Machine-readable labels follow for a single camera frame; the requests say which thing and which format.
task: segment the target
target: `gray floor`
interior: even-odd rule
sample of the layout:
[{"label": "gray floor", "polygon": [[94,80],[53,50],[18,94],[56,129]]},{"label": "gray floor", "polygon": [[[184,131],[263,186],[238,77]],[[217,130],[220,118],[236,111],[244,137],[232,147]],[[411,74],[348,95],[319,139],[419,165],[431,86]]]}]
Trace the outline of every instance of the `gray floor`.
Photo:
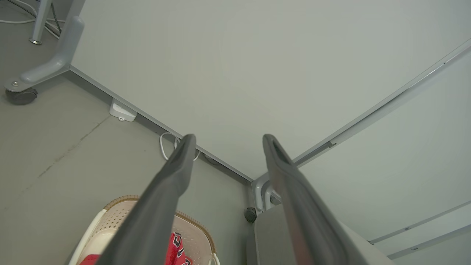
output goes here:
[{"label": "gray floor", "polygon": [[[1,19],[15,8],[0,1]],[[29,43],[33,24],[0,23],[0,84],[46,61],[56,40]],[[0,97],[0,260],[2,264],[61,265],[109,201],[141,194],[164,164],[162,129],[138,116],[109,115],[111,98],[69,72],[35,87],[30,105]],[[168,152],[171,143],[165,141]],[[221,263],[245,264],[250,225],[249,183],[198,159],[178,210],[208,228]]]}]

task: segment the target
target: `metal base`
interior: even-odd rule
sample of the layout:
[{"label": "metal base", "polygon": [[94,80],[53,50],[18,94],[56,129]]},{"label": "metal base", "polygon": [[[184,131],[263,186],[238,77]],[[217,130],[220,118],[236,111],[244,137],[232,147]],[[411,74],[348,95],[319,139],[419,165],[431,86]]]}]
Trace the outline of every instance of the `metal base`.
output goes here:
[{"label": "metal base", "polygon": [[36,44],[36,45],[42,45],[41,41],[35,41],[32,38],[30,38],[30,42],[33,43],[33,44]]},{"label": "metal base", "polygon": [[252,194],[253,194],[253,200],[255,202],[255,209],[257,210],[257,214],[263,212],[264,196],[262,195],[262,187],[269,180],[270,180],[270,177],[268,176],[268,173],[265,173],[260,178],[252,182]]},{"label": "metal base", "polygon": [[[29,99],[34,100],[34,98],[36,98],[36,94],[32,95],[27,91],[24,94],[15,93],[25,91],[49,78],[68,71],[70,63],[72,62],[73,54],[75,53],[75,49],[77,49],[77,44],[82,35],[83,28],[84,23],[81,18],[75,16],[68,19],[68,26],[64,29],[64,35],[59,40],[52,58],[48,62],[22,73],[20,76],[7,79],[4,83],[4,87],[6,90],[12,92],[7,95],[16,99],[19,99],[19,97],[25,99],[21,100],[21,102],[26,102]],[[29,40],[31,43],[36,45],[42,44],[41,41],[35,41],[33,38],[30,38]]]}]

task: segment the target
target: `red clothing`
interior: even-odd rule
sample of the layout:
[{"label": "red clothing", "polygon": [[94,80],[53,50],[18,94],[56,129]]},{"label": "red clothing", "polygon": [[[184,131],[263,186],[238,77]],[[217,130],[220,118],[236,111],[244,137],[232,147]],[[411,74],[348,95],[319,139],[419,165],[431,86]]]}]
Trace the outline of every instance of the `red clothing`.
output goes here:
[{"label": "red clothing", "polygon": [[[80,262],[80,265],[94,265],[99,258],[100,255],[88,255],[82,262]],[[181,234],[172,233],[169,239],[169,247],[167,248],[167,256],[165,257],[165,265],[191,264],[193,264],[193,261],[185,256]]]}]

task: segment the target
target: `caster wheel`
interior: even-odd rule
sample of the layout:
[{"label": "caster wheel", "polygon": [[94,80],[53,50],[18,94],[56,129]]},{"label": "caster wheel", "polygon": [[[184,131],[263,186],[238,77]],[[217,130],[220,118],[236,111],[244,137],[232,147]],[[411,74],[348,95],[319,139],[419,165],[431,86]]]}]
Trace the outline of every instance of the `caster wheel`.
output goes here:
[{"label": "caster wheel", "polygon": [[12,92],[10,90],[5,90],[5,94],[8,100],[15,105],[26,105],[31,103],[38,97],[38,92],[30,87],[21,92]]},{"label": "caster wheel", "polygon": [[255,222],[255,219],[257,219],[257,213],[255,212],[255,208],[254,207],[249,207],[249,208],[245,209],[244,216],[245,216],[245,219],[249,223]]}]

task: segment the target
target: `laundry basket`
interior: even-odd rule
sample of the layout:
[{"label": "laundry basket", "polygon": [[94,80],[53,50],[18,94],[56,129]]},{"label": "laundry basket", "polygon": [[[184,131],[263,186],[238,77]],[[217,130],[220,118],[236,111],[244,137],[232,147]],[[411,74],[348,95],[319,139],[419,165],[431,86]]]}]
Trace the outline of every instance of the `laundry basket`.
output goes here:
[{"label": "laundry basket", "polygon": [[[93,219],[75,249],[69,265],[78,265],[90,254],[101,254],[124,222],[127,214],[137,203],[139,196],[119,197],[108,203]],[[183,239],[185,255],[195,265],[219,265],[214,241],[208,231],[196,220],[176,212],[172,232],[180,233]]]}]

